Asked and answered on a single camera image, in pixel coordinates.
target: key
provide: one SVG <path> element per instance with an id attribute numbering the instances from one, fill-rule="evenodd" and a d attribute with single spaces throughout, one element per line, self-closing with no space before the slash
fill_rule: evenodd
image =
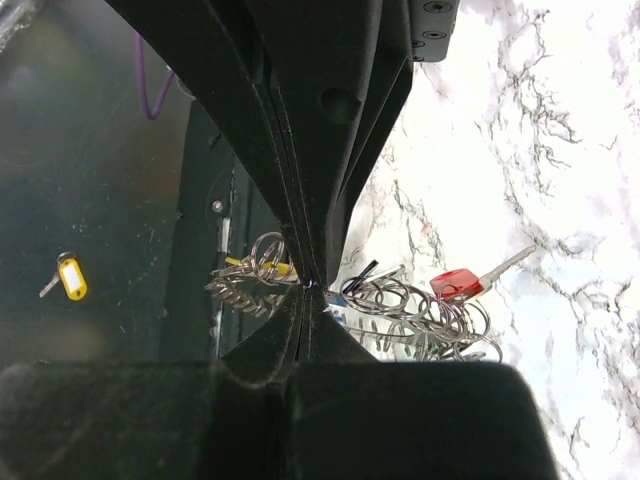
<path id="1" fill-rule="evenodd" d="M 47 293 L 51 291 L 53 287 L 55 287 L 60 282 L 60 274 L 58 272 L 55 273 L 53 278 L 49 283 L 47 283 L 42 290 L 40 290 L 40 298 L 44 297 Z"/>
<path id="2" fill-rule="evenodd" d="M 364 280 L 364 283 L 376 282 L 378 280 L 386 280 L 388 278 L 395 278 L 404 273 L 405 267 L 404 265 L 398 265 L 397 267 L 390 268 L 385 270 L 384 272 L 376 273 L 375 275 L 371 275 Z"/>
<path id="3" fill-rule="evenodd" d="M 530 245 L 479 278 L 470 270 L 463 268 L 438 275 L 429 283 L 433 292 L 441 295 L 444 300 L 466 302 L 491 290 L 493 284 L 504 272 L 520 263 L 535 250 L 536 246 Z"/>
<path id="4" fill-rule="evenodd" d="M 527 258 L 533 252 L 536 251 L 535 245 L 529 245 L 527 248 L 523 248 L 518 253 L 516 253 L 513 257 L 508 258 L 496 268 L 491 270 L 489 273 L 485 273 L 480 277 L 480 285 L 482 285 L 482 292 L 488 292 L 493 287 L 493 284 L 498 281 L 500 276 L 509 270 L 514 265 L 520 263 L 522 260 Z"/>
<path id="5" fill-rule="evenodd" d="M 65 292 L 69 300 L 78 302 L 87 294 L 87 282 L 84 279 L 78 261 L 69 256 L 58 261 L 58 275 L 62 280 Z"/>
<path id="6" fill-rule="evenodd" d="M 254 275 L 251 269 L 251 260 L 249 260 L 248 257 L 243 260 L 239 260 L 233 257 L 227 257 L 225 261 L 227 262 L 227 265 L 244 268 L 247 275 Z M 273 268 L 274 270 L 273 273 L 276 274 L 276 280 L 286 278 L 292 283 L 298 281 L 298 274 L 296 273 L 296 269 L 288 263 L 278 263 L 274 267 L 273 262 L 267 262 L 262 266 L 262 271 L 266 274 L 267 272 L 269 272 L 269 270 L 271 270 L 271 268 Z"/>
<path id="7" fill-rule="evenodd" d="M 345 287 L 345 289 L 342 291 L 342 294 L 349 295 L 351 292 L 355 291 L 358 286 L 360 286 L 360 284 L 362 284 L 362 282 L 366 280 L 367 275 L 369 275 L 377 266 L 378 262 L 376 260 L 373 260 L 369 265 L 365 267 L 360 275 L 355 277 L 355 279 Z"/>

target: white marble surface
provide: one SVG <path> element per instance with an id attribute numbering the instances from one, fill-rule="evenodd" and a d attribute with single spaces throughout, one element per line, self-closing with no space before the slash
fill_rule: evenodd
<path id="1" fill-rule="evenodd" d="M 564 478 L 640 478 L 640 4 L 462 0 L 354 213 L 341 276 L 538 252 L 482 303 Z"/>

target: red key tag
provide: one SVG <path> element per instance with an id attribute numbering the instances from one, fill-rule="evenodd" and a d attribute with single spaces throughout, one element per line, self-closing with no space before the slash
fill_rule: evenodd
<path id="1" fill-rule="evenodd" d="M 429 283 L 433 293 L 447 301 L 466 301 L 484 290 L 480 279 L 466 268 L 445 272 L 431 279 Z"/>

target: yellow key tag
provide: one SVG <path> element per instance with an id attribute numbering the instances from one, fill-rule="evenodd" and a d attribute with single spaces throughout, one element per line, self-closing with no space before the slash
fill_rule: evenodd
<path id="1" fill-rule="evenodd" d="M 238 266 L 242 265 L 242 260 L 238 260 L 237 258 L 227 257 L 226 258 L 227 265 Z M 267 262 L 262 267 L 263 270 L 270 270 L 273 262 Z M 290 280 L 294 278 L 298 278 L 298 274 L 296 273 L 296 269 L 291 267 L 288 263 L 279 263 L 276 265 L 275 271 L 278 272 L 278 275 L 281 277 L 287 276 Z"/>
<path id="2" fill-rule="evenodd" d="M 58 263 L 58 275 L 71 300 L 82 300 L 87 294 L 87 282 L 75 258 L 67 257 Z"/>

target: key ring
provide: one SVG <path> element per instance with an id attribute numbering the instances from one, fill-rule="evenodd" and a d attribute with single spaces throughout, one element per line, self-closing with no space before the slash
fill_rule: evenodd
<path id="1" fill-rule="evenodd" d="M 62 252 L 60 255 L 58 255 L 58 258 L 56 259 L 56 264 L 60 266 L 62 262 L 64 262 L 65 260 L 69 260 L 71 258 L 76 258 L 76 254 L 73 252 Z"/>

